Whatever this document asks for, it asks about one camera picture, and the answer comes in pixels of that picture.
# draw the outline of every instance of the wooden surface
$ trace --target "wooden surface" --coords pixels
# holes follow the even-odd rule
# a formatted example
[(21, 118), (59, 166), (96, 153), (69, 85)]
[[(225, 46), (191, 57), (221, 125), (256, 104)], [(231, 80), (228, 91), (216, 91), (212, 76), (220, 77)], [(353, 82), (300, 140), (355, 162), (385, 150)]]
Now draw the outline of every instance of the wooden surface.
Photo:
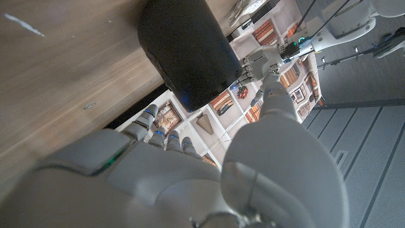
[[(225, 34), (235, 2), (208, 0)], [(144, 3), (0, 2), (0, 199), (38, 159), (103, 128), (163, 83), (134, 26)]]

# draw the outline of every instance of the decorative object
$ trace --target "decorative object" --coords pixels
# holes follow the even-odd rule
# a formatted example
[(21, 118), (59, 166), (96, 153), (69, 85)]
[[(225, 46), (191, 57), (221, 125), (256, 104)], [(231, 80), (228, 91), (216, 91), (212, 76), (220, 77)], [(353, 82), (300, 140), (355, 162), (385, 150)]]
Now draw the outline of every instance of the decorative object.
[(211, 105), (219, 116), (223, 115), (233, 104), (228, 91), (223, 92), (211, 102)]
[(167, 104), (159, 110), (153, 124), (155, 127), (163, 127), (167, 135), (171, 130), (177, 127), (181, 121), (180, 115), (168, 101)]
[(219, 116), (222, 116), (232, 105), (234, 105), (234, 102), (229, 101), (226, 104), (224, 104), (218, 111), (217, 114)]
[(247, 97), (247, 87), (244, 85), (239, 88), (238, 99), (245, 99)]
[(208, 115), (202, 115), (201, 117), (199, 117), (197, 119), (197, 124), (198, 126), (200, 126), (203, 130), (205, 130), (208, 134), (213, 135), (214, 134), (214, 130), (213, 130), (213, 126), (211, 125), (211, 123), (209, 122), (209, 118)]
[(308, 115), (309, 111), (311, 111), (311, 105), (308, 102), (300, 107), (300, 109), (298, 110), (298, 115), (300, 117), (305, 117)]

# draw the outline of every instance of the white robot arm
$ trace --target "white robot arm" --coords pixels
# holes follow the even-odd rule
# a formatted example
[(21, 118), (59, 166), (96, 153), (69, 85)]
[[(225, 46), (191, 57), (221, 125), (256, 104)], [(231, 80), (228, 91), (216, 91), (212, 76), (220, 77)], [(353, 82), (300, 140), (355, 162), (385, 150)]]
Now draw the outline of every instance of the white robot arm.
[[(231, 85), (231, 89), (262, 80), (281, 65), (312, 51), (321, 51), (367, 34), (375, 27), (376, 16), (395, 17), (405, 14), (405, 1), (337, 0), (321, 14), (321, 18), (312, 19), (306, 28), (289, 37), (286, 44), (259, 47), (241, 60), (243, 74)], [(400, 48), (405, 48), (404, 36), (397, 37), (384, 49), (376, 49), (376, 56), (381, 58)], [(260, 98), (262, 93), (263, 90), (259, 90), (255, 99)]]
[(144, 143), (151, 105), (122, 132), (89, 134), (42, 160), (0, 205), (0, 227), (346, 228), (342, 175), (271, 76), (260, 120), (239, 130), (222, 171), (177, 132), (166, 151), (162, 128)]

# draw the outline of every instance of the picture frame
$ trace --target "picture frame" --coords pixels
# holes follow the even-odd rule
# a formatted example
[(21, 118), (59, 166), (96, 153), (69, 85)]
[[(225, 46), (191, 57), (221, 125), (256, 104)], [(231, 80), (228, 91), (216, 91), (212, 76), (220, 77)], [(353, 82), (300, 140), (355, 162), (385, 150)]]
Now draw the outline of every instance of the picture frame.
[(166, 130), (165, 136), (167, 136), (169, 132), (174, 130), (181, 122), (182, 119), (177, 110), (172, 103), (168, 101), (164, 107), (159, 109), (153, 124), (157, 128), (163, 127)]
[(306, 90), (305, 90), (304, 84), (301, 85), (300, 89), (301, 89), (302, 94), (304, 95), (304, 97), (306, 97), (307, 92), (306, 92)]
[(300, 103), (301, 101), (303, 101), (305, 99), (305, 95), (302, 92), (301, 88), (297, 89), (292, 94), (296, 97), (296, 100), (295, 100), (296, 103)]

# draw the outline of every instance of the robotic finger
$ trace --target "robotic finger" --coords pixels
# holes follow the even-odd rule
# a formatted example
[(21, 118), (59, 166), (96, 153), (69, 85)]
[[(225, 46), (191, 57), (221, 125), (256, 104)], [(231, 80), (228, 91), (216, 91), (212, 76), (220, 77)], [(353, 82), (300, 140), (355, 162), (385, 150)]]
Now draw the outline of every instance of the robotic finger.
[(166, 150), (183, 153), (182, 148), (180, 147), (180, 136), (177, 131), (173, 130), (170, 132)]

